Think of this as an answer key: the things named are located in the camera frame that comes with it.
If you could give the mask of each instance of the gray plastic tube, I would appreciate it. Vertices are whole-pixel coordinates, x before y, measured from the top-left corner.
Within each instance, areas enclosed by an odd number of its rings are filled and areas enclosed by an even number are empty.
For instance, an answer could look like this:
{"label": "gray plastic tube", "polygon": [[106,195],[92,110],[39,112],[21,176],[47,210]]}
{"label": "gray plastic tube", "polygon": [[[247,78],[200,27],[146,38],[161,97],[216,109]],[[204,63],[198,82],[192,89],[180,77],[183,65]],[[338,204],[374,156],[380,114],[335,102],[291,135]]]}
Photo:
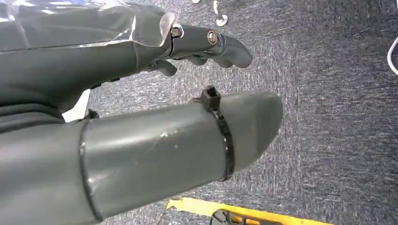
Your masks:
{"label": "gray plastic tube", "polygon": [[[266,92],[222,97],[235,171],[278,132],[282,104]],[[42,125],[0,135],[0,224],[82,225],[221,179],[225,147],[200,103]]]}

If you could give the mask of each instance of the white metal part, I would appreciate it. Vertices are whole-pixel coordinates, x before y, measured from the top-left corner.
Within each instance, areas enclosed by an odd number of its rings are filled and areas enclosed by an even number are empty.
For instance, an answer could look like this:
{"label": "white metal part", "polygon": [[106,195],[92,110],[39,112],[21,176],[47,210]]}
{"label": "white metal part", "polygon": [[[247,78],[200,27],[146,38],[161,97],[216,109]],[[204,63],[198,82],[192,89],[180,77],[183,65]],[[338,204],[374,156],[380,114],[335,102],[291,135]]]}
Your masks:
{"label": "white metal part", "polygon": [[227,15],[221,14],[219,3],[217,0],[215,0],[213,2],[213,8],[214,8],[214,13],[217,16],[217,20],[216,20],[217,26],[222,27],[222,26],[226,25],[228,22],[228,17],[227,17]]}

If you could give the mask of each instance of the white cable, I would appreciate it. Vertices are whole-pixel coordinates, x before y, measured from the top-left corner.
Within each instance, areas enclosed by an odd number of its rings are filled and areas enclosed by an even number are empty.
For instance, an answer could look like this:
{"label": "white cable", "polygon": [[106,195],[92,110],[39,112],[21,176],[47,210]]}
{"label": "white cable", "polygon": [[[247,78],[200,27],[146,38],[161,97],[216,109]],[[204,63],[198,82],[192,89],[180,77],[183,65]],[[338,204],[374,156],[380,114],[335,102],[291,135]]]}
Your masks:
{"label": "white cable", "polygon": [[392,62],[392,52],[394,51],[395,47],[398,44],[398,37],[397,39],[395,39],[394,43],[392,43],[390,49],[388,50],[388,54],[387,54],[387,62],[388,65],[390,66],[391,70],[398,75],[398,70],[397,68],[395,68],[394,63]]}

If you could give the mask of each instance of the gray carpet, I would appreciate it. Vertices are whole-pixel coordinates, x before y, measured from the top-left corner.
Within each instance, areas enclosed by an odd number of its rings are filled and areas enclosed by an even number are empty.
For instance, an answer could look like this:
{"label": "gray carpet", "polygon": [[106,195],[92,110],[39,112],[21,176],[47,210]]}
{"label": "gray carpet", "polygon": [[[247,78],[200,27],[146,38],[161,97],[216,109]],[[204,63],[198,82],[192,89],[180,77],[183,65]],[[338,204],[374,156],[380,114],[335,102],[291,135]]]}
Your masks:
{"label": "gray carpet", "polygon": [[[153,0],[179,22],[217,29],[210,0]],[[284,101],[278,137],[225,183],[183,193],[334,224],[398,224],[398,76],[386,54],[398,36],[393,0],[221,0],[220,32],[253,52],[248,69],[177,62],[172,78],[141,73],[95,89],[102,116],[182,104],[215,84],[222,93],[269,90]],[[206,225],[157,202],[107,225]]]}

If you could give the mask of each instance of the robotic hand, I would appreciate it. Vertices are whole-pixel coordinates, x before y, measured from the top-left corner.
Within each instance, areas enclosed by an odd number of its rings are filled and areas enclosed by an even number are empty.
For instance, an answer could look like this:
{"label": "robotic hand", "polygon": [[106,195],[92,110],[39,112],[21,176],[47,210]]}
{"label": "robotic hand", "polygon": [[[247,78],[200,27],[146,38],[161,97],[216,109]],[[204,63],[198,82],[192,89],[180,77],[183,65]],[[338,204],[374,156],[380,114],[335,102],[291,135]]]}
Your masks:
{"label": "robotic hand", "polygon": [[[89,10],[39,18],[86,22],[81,19]],[[34,30],[31,21],[15,17],[14,22]],[[0,28],[2,37],[12,24]],[[79,34],[68,37],[84,36]],[[267,92],[221,99],[209,87],[185,105],[64,122],[61,114],[85,89],[143,70],[174,75],[167,59],[195,65],[213,59],[226,68],[245,68],[252,61],[239,41],[210,29],[174,25],[164,37],[159,46],[123,41],[35,47],[24,39],[26,48],[5,48],[0,43],[0,224],[94,224],[227,180],[262,155],[282,120],[280,98]]]}

